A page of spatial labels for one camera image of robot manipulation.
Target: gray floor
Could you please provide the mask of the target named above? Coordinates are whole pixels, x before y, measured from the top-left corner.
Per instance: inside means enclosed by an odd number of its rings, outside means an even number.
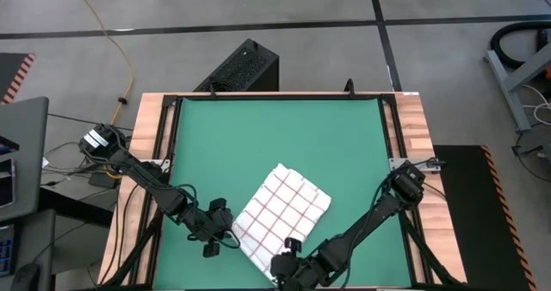
[[[162,28],[270,22],[373,20],[371,0],[90,0],[108,28]],[[381,0],[386,19],[550,14],[536,0]],[[528,174],[511,153],[516,135],[489,66],[482,62],[492,33],[506,22],[387,27],[404,90],[419,91],[435,144],[486,144],[494,156],[536,284],[551,289],[551,187]],[[97,29],[81,0],[0,0],[0,33]],[[391,90],[376,27],[301,28],[192,34],[123,36],[136,84],[119,126],[132,127],[141,93],[192,90],[244,39],[281,56],[282,90],[341,90],[347,78],[359,90]],[[527,58],[532,34],[507,38],[505,49]],[[0,52],[32,52],[37,59],[17,97],[48,96],[50,111],[89,121],[109,121],[127,85],[123,58],[102,37],[0,40]],[[539,102],[529,92],[527,102]],[[46,148],[78,140],[92,125],[49,118]],[[528,144],[549,135],[538,127]],[[51,156],[52,164],[80,161],[74,147]],[[547,164],[528,159],[543,176]],[[56,188],[74,198],[98,189],[73,178]],[[111,207],[115,193],[90,202]],[[76,222],[63,220],[58,233]],[[107,232],[84,227],[56,245],[57,290],[91,286],[86,264],[102,257]],[[92,267],[97,276],[98,264]]]

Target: yellow cable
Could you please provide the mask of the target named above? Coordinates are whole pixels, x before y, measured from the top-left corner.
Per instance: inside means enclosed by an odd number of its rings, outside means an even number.
[[[111,36],[109,36],[109,34],[107,33],[107,29],[103,26],[102,19],[100,19],[100,16],[97,15],[96,11],[94,10],[94,8],[90,4],[90,2],[88,0],[84,0],[84,2],[88,6],[88,9],[90,9],[92,14],[94,14],[94,16],[96,17],[96,20],[100,24],[100,27],[102,28],[102,31],[103,31],[103,34],[105,35],[105,37],[107,37],[107,39],[109,39],[109,41],[111,41],[117,47],[117,49],[119,49],[119,52],[121,52],[122,56],[124,57],[124,60],[126,60],[126,62],[127,62],[128,73],[130,74],[130,81],[128,82],[127,90],[124,92],[124,95],[122,95],[122,98],[126,99],[127,96],[128,96],[128,93],[130,93],[130,90],[132,89],[132,87],[134,85],[134,70],[133,70],[133,67],[132,67],[132,63],[130,62],[130,59],[128,58],[128,56],[124,52],[124,50],[122,50],[122,47],[113,38],[111,38]],[[117,118],[117,115],[119,114],[119,111],[121,110],[121,107],[122,107],[122,102],[119,102],[119,104],[117,105],[117,109],[115,110],[115,112],[113,113],[113,117],[111,118],[111,124],[115,123],[115,120]],[[109,176],[109,177],[111,177],[115,180],[122,178],[122,176],[116,176],[116,175],[111,174],[111,172],[109,172],[109,170],[107,169],[106,165],[104,165],[103,168],[105,169],[105,174],[107,174],[107,176]]]
[[[114,180],[117,180],[117,179],[121,179],[121,178],[122,178],[122,176],[117,176],[117,175],[111,174],[111,172],[107,169],[107,165],[104,165],[104,166],[103,166],[103,169],[105,170],[105,174],[106,174],[107,176],[109,176],[110,178],[114,179]]]

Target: white checkered towel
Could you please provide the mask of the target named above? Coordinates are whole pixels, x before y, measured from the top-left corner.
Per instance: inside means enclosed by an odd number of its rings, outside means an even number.
[[[233,222],[241,250],[271,280],[271,258],[285,251],[283,241],[304,242],[331,197],[301,174],[278,164]]]

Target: green tabletop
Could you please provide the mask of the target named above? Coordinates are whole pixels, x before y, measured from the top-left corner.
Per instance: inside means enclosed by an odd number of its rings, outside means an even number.
[[[172,184],[193,184],[202,208],[226,198],[237,217],[279,163],[298,171],[331,197],[303,244],[306,255],[368,210],[389,172],[382,128],[376,100],[184,100]],[[241,250],[221,247],[203,258],[188,234],[165,220],[155,289],[273,288]],[[410,286],[397,217],[357,247],[349,286]]]

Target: hazard stripe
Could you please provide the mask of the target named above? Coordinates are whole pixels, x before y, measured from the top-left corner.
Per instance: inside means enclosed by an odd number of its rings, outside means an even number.
[[[511,216],[511,212],[509,211],[509,206],[507,206],[505,193],[501,188],[501,183],[499,183],[498,172],[496,171],[495,164],[492,161],[492,154],[490,153],[490,149],[487,146],[482,145],[480,148],[482,149],[482,151],[484,151],[484,155],[486,155],[486,160],[488,162],[488,167],[490,168],[490,173],[492,174],[493,183],[495,185],[496,192],[498,193],[499,202],[501,202],[501,207],[503,208],[505,220],[509,225],[511,238],[513,239],[513,243],[515,243],[515,246],[517,247],[518,258],[520,260],[520,264],[524,268],[524,276],[528,280],[528,287],[530,291],[536,291],[537,288],[536,288],[536,284],[534,283],[534,277],[532,276],[532,271],[530,270],[530,266],[528,265],[528,260],[524,255],[524,249],[521,245],[520,238],[518,237],[517,229],[515,228],[515,223]]]
[[[15,74],[14,79],[8,88],[8,91],[3,96],[2,103],[1,103],[2,105],[12,103],[14,101],[15,95],[17,95],[17,92],[21,88],[23,84],[23,80],[27,76],[28,70],[31,68],[31,65],[33,64],[35,58],[36,56],[30,53],[23,60],[23,62],[21,63],[21,67]]]

